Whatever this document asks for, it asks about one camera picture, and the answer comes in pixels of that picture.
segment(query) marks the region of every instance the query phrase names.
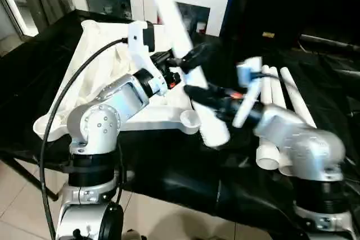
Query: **tiled floor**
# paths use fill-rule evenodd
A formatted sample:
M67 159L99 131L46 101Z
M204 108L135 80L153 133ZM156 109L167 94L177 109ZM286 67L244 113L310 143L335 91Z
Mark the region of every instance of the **tiled floor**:
M38 177L35 165L22 162ZM66 175L46 171L47 185L58 191ZM135 193L123 192L120 201L124 211L124 228L135 229L148 240L185 240L213 236L225 240L269 240L267 233L221 218L159 201ZM56 224L60 200L50 203ZM1 239L49 239L40 191L27 183L11 168L0 162L0 232Z

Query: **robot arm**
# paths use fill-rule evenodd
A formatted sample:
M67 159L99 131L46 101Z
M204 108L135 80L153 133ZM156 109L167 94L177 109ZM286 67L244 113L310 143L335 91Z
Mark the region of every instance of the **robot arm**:
M218 117L232 123L243 99L233 98L229 90L216 91L185 86L185 92L206 106L218 110ZM342 141L333 133L315 129L290 110L255 103L247 116L254 134L265 138L292 161L294 211L299 224L311 239L324 232L347 232L357 239L352 216L342 189L340 163L345 157Z

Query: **white cylinder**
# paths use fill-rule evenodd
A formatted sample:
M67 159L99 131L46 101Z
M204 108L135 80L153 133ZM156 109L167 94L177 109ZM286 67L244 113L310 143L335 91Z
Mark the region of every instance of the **white cylinder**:
M269 66L262 67L262 73L269 74ZM262 79L262 87L260 100L263 104L272 103L272 93L270 78L264 77ZM259 147L256 150L256 164L264 170L276 170L279 167L280 154L277 147L264 138L260 138Z
M256 149L256 164L264 170L276 170L280 164L280 153L277 147L264 138L260 138Z
M270 68L270 74L278 77L277 69L275 67ZM280 81L277 79L271 79L271 93L272 102L282 108L286 108L284 94L282 92ZM291 160L289 159L288 153L284 149L280 150L279 160L279 172L286 176L291 176Z
M307 106L302 98L302 95L298 91L298 88L294 82L293 77L291 76L291 74L289 72L289 69L286 67L283 67L280 70L280 73L286 82L293 85L293 87L291 87L290 85L285 84L285 87L289 94L289 97L290 97L290 100L291 100L292 106L294 107L295 112L300 117L302 117L308 125L316 128L316 124L309 112L309 109L307 108Z
M291 167L293 163L285 152L280 152L279 172L285 176L292 176Z

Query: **black table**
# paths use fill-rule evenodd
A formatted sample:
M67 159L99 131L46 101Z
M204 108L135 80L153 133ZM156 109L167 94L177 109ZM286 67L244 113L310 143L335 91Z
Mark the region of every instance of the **black table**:
M33 132L33 123L47 113L82 34L80 22L88 19L129 22L73 11L0 62L0 117L4 123L0 158L18 170L13 158L36 163L41 140ZM237 88L233 67L254 52L236 42L194 37L195 43L204 40L214 42L215 49L203 65L206 77L215 84ZM354 129L359 127L356 116L360 94L354 84L360 80L338 71L344 66L346 70L359 70L357 64L274 48L256 54L263 56L265 64L288 66L318 128L336 133L346 145L348 156L358 161ZM301 238L302 230L292 212L294 197L288 178L256 166L258 139L250 128L231 129L231 134L231 141L216 151L205 147L199 134L185 135L177 130L121 132L124 161L134 172L126 189L259 227L273 237L281 232ZM47 168L64 170L69 143L66 135L49 144ZM344 165L352 179L356 178L356 169Z

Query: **white pvc pipe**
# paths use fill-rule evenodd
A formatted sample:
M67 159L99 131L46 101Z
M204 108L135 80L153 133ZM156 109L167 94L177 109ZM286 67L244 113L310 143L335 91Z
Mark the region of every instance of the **white pvc pipe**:
M277 69L275 67L270 68L270 74L278 77ZM284 94L281 89L280 81L277 79L271 79L271 93L272 93L272 102L282 108L286 108L286 103L284 99ZM284 149L280 150L280 160L279 160L279 172L286 176L291 176L291 160Z
M173 53L178 58L183 58L192 50L192 43L181 19L179 9L174 0L154 0L161 19L164 23L166 34L169 36ZM208 89L204 72L201 66L196 67L184 76L187 85ZM200 134L206 146L217 147L225 144L230 139L226 124L216 117L215 112L197 102L192 105L201 121Z
M22 18L22 15L17 8L17 5L14 0L6 0L7 4L9 5L9 8L15 17L16 22L19 24L19 27L24 35L31 36L28 27L25 24L24 19Z
M312 126L313 128L316 128L316 124L309 112L309 109L307 108L307 106L302 98L302 95L298 91L298 88L294 82L293 77L291 76L291 74L289 72L289 69L286 67L283 67L280 70L280 73L285 81L287 81L288 83L293 85L293 87L291 87L290 85L285 84L285 87L289 94L289 97L290 97L290 100L291 100L292 106L294 107L295 112L300 117L302 117L308 125Z
M262 73L269 74L267 65L262 67ZM272 103L271 80L269 77L262 79L260 100L262 104ZM259 147L256 150L256 164L264 170L276 170L279 167L280 153L277 147L264 138L260 138Z

